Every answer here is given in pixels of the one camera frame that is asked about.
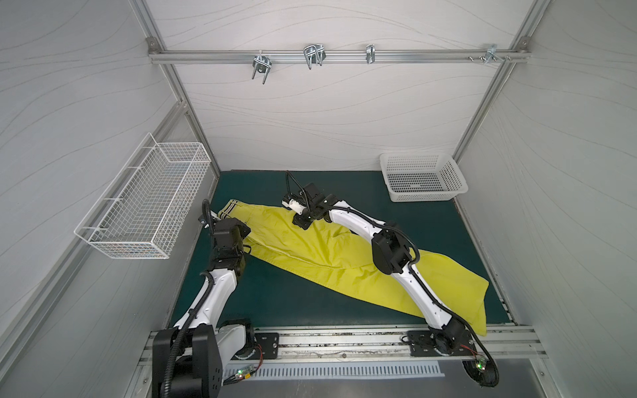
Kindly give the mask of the yellow long pants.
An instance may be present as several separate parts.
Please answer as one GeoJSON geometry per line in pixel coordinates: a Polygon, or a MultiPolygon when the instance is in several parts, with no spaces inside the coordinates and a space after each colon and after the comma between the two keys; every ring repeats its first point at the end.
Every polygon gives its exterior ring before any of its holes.
{"type": "MultiPolygon", "coordinates": [[[[292,212],[283,207],[236,199],[227,202],[218,215],[236,218],[250,227],[247,243],[259,260],[353,299],[422,315],[399,282],[373,264],[371,245],[345,227],[319,221],[303,230],[293,224],[292,212]]],[[[416,268],[445,306],[477,334],[486,335],[486,279],[450,257],[426,250],[416,268]]]]}

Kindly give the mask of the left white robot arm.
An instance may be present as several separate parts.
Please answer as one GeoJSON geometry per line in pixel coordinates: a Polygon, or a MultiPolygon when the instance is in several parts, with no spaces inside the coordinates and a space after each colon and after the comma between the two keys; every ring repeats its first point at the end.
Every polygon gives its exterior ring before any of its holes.
{"type": "Polygon", "coordinates": [[[250,346],[248,326],[219,328],[219,318],[246,266],[243,240],[250,228],[235,218],[208,223],[211,259],[187,313],[152,344],[152,397],[217,397],[224,368],[250,346]]]}

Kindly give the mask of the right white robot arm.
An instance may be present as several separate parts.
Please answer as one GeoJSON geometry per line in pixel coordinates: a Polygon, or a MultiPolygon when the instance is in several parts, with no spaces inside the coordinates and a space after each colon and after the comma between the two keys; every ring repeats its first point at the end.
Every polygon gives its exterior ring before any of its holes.
{"type": "Polygon", "coordinates": [[[304,230],[314,222],[324,220],[346,227],[368,241],[373,264],[406,290],[424,316],[431,334],[431,346],[438,354],[452,355],[459,349],[463,337],[475,342],[479,340],[470,324],[443,304],[416,269],[421,254],[397,224],[373,219],[334,195],[325,196],[313,183],[298,192],[288,191],[282,204],[295,213],[293,223],[304,230]]]}

